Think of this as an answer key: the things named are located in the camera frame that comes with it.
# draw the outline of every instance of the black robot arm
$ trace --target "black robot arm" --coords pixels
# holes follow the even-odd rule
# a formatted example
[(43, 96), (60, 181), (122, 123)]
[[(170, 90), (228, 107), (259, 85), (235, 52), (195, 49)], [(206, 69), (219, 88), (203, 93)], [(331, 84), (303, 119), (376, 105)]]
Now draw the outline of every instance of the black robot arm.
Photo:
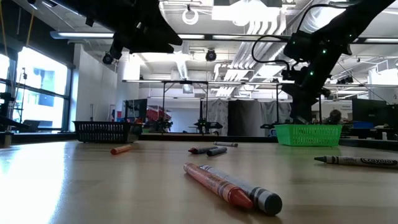
[(282, 87), (293, 98), (292, 118), (299, 116), (311, 120), (311, 106), (321, 94), (328, 94), (323, 85), (341, 54), (351, 55), (349, 43), (357, 39), (371, 21), (394, 1), (362, 0), (346, 7), (328, 25), (312, 34), (301, 30), (292, 34), (284, 54), (297, 62), (308, 62), (308, 67), (301, 71), (282, 72), (285, 79), (295, 81)]

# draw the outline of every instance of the person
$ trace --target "person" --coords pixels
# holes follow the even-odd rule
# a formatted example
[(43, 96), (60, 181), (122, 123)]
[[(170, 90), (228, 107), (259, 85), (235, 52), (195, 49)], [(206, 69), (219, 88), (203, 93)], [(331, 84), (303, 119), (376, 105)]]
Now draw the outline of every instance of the person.
[(341, 122), (341, 112), (339, 110), (332, 110), (329, 117), (323, 121), (323, 124), (343, 124)]

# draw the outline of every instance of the green basket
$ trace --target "green basket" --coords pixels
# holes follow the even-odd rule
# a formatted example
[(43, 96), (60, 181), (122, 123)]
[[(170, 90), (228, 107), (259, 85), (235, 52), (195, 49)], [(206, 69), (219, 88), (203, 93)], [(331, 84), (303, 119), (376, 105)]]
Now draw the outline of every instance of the green basket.
[(287, 146), (338, 146), (342, 125), (275, 125), (279, 144)]

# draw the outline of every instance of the red crayon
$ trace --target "red crayon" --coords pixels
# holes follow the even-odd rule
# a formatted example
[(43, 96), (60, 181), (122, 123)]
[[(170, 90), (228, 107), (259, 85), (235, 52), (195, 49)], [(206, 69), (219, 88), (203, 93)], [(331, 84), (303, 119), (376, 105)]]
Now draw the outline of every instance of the red crayon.
[(236, 185), (233, 185), (190, 162), (187, 162), (184, 165), (184, 171), (231, 205), (243, 208), (253, 207), (253, 202), (244, 194), (244, 191)]
[(132, 146), (130, 146), (130, 145), (116, 147), (116, 148), (113, 148), (111, 150), (111, 154), (112, 155), (116, 155), (116, 154), (119, 154), (119, 153), (122, 153), (122, 152), (126, 152), (126, 151), (131, 150), (131, 149), (132, 149)]

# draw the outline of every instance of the basket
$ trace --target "basket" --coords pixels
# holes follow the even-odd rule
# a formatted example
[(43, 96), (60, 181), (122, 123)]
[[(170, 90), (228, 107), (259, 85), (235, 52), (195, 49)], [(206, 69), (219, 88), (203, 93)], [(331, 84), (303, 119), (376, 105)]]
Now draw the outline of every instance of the basket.
[(74, 121), (77, 139), (81, 142), (127, 143), (133, 142), (131, 123)]
[(287, 146), (337, 146), (342, 125), (275, 125), (279, 144)]

